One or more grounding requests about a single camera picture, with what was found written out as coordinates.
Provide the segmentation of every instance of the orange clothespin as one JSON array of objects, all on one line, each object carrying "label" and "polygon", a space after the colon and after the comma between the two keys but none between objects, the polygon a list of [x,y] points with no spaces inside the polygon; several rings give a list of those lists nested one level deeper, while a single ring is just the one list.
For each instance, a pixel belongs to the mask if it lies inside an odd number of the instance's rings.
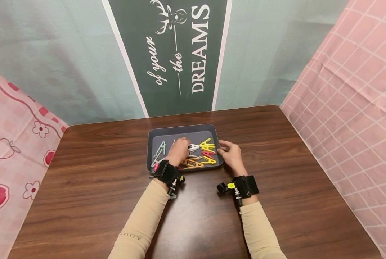
[{"label": "orange clothespin", "polygon": [[203,158],[206,161],[202,162],[202,164],[216,164],[216,160],[214,160],[213,158],[207,157],[205,155],[203,156]]},{"label": "orange clothespin", "polygon": [[200,160],[200,158],[185,159],[181,162],[181,164],[186,166],[186,168],[184,168],[184,169],[193,169],[193,168],[199,168],[199,167],[205,166],[204,164],[199,163],[197,160]]},{"label": "orange clothespin", "polygon": [[199,147],[215,147],[215,144],[213,143],[208,143],[208,141],[212,140],[212,138],[206,139],[204,142],[201,142]]},{"label": "orange clothespin", "polygon": [[202,147],[202,150],[203,150],[203,151],[208,151],[208,152],[215,153],[215,151],[211,150],[210,148],[216,148],[216,146],[214,146],[214,145],[213,145],[213,146],[203,146],[203,147]]}]

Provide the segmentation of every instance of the left hand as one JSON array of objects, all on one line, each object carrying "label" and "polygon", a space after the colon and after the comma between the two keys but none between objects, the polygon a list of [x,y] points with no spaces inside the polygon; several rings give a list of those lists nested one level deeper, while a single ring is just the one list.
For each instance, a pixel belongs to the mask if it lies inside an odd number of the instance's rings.
[{"label": "left hand", "polygon": [[169,161],[169,164],[172,166],[179,166],[179,164],[189,155],[188,145],[190,145],[190,143],[190,140],[186,137],[177,139],[171,146],[169,153],[165,158]]}]

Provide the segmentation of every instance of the black wrist strap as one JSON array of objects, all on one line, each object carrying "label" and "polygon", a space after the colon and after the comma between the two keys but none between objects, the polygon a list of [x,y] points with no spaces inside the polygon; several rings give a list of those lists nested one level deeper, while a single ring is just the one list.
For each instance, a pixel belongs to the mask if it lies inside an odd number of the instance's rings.
[{"label": "black wrist strap", "polygon": [[154,178],[157,178],[158,180],[165,183],[167,187],[170,187],[177,173],[177,167],[169,164],[168,160],[163,160],[160,162],[157,170],[154,172]]},{"label": "black wrist strap", "polygon": [[253,194],[259,193],[253,175],[234,177],[232,182],[228,183],[228,185],[220,183],[217,186],[217,190],[221,194],[225,194],[229,190],[234,190],[234,195],[236,196],[239,206],[242,206],[242,199],[250,198]]},{"label": "black wrist strap", "polygon": [[258,194],[258,186],[256,185],[255,178],[253,175],[249,176],[238,176],[232,179],[242,199],[250,198],[253,194]]},{"label": "black wrist strap", "polygon": [[169,188],[168,194],[170,195],[170,199],[175,199],[177,197],[176,194],[174,194],[176,186],[185,182],[185,178],[179,173],[177,167],[169,164],[168,160],[160,162],[157,170],[154,172],[154,178],[157,178],[167,185]]}]

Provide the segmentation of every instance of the green banner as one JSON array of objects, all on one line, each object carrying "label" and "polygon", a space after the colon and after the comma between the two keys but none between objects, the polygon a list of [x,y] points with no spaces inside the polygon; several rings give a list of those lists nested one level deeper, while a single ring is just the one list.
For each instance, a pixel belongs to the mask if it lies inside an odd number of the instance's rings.
[{"label": "green banner", "polygon": [[231,2],[105,1],[144,113],[154,117],[212,110]]}]

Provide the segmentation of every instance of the deer logo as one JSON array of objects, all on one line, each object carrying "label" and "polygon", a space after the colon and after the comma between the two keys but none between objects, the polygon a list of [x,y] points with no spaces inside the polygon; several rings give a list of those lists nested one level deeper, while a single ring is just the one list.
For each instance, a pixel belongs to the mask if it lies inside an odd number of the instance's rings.
[{"label": "deer logo", "polygon": [[167,5],[167,9],[165,9],[159,0],[151,0],[150,3],[152,3],[152,5],[157,4],[157,8],[161,10],[159,15],[165,17],[165,19],[161,21],[163,27],[160,28],[161,31],[156,31],[157,34],[163,34],[166,31],[167,26],[169,26],[169,30],[172,30],[175,23],[184,24],[187,20],[187,13],[184,9],[179,9],[175,13],[172,13],[170,6]]}]

